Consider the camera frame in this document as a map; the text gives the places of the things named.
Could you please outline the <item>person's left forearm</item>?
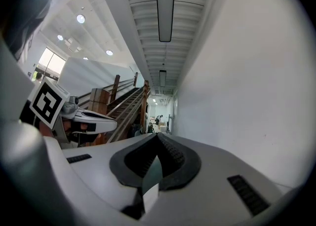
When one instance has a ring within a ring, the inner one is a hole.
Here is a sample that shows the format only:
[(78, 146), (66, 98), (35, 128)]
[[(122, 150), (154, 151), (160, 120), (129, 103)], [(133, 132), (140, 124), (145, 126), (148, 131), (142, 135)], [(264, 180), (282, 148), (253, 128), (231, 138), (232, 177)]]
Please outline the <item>person's left forearm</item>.
[(39, 122), (39, 132), (44, 137), (52, 137), (52, 138), (54, 137), (51, 129), (42, 121)]

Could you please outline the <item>ceiling air vent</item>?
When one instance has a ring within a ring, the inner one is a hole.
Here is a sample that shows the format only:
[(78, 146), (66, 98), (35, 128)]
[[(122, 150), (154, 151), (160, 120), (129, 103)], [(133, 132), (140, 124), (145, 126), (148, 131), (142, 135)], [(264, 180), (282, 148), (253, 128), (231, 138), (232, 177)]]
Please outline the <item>ceiling air vent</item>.
[(82, 50), (79, 43), (72, 38), (66, 39), (65, 44), (72, 53), (78, 53)]

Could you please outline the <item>person's black top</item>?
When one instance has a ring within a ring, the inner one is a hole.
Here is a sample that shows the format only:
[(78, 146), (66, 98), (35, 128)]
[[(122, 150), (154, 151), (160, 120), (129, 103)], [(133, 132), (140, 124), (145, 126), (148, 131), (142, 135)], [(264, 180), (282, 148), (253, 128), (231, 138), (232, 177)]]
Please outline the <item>person's black top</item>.
[(18, 62), (52, 0), (0, 0), (0, 36)]

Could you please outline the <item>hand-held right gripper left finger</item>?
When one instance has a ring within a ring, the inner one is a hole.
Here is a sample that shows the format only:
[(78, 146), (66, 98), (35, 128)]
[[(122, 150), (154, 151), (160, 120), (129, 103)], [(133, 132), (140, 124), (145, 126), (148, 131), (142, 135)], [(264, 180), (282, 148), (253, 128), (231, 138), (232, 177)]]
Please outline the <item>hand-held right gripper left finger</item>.
[(158, 185), (151, 187), (145, 194), (136, 188), (122, 185), (110, 170), (110, 158), (117, 151), (149, 136), (145, 134), (99, 146), (65, 149), (62, 152), (66, 158), (89, 154), (91, 158), (71, 164), (81, 180), (102, 201), (116, 210), (130, 213), (134, 208), (142, 208), (143, 216), (158, 199)]

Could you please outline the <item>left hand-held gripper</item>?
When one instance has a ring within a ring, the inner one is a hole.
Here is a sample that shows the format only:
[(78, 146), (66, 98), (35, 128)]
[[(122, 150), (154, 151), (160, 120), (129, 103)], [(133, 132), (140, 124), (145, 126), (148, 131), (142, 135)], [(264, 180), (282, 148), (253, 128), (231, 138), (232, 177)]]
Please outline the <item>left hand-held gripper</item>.
[(88, 110), (79, 110), (77, 96), (71, 95), (52, 79), (44, 78), (34, 86), (20, 115), (20, 120), (39, 129), (45, 123), (61, 144), (71, 142), (66, 135), (62, 119), (73, 121), (73, 132), (100, 134), (113, 131), (117, 122), (108, 116)]

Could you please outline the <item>glass entrance door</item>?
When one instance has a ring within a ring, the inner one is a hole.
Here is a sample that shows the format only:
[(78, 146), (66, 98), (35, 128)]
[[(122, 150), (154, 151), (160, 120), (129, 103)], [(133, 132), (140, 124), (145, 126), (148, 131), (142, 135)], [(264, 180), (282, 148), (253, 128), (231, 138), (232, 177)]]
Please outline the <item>glass entrance door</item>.
[(63, 58), (46, 48), (35, 68), (33, 79), (35, 79), (37, 73), (41, 73), (43, 76), (58, 81), (65, 63), (66, 61)]

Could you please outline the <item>person's left hand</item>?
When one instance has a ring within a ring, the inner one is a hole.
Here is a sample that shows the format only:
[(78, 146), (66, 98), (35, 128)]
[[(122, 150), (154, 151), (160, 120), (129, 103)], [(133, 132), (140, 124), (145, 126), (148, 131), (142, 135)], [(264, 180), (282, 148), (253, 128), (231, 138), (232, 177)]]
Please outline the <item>person's left hand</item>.
[[(65, 131), (65, 134), (70, 135), (71, 131), (72, 131), (72, 128), (71, 128), (72, 121), (64, 118), (64, 119), (62, 119), (62, 122), (63, 122), (63, 128)], [(87, 123), (80, 123), (80, 128), (82, 130), (87, 129)], [(96, 141), (98, 141), (99, 138), (101, 138), (101, 134), (88, 135), (87, 139), (84, 140), (84, 142), (85, 143), (95, 143)]]

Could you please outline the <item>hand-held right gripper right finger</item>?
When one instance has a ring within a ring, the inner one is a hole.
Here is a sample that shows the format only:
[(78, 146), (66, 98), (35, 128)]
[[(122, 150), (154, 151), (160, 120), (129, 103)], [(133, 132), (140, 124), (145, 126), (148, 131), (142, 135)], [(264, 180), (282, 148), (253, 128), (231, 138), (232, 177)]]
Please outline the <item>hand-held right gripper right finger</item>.
[(232, 153), (190, 139), (164, 134), (194, 150), (201, 159), (199, 173), (185, 187), (161, 191), (145, 224), (240, 224), (252, 219), (228, 178), (240, 175), (269, 205), (282, 193), (265, 175)]

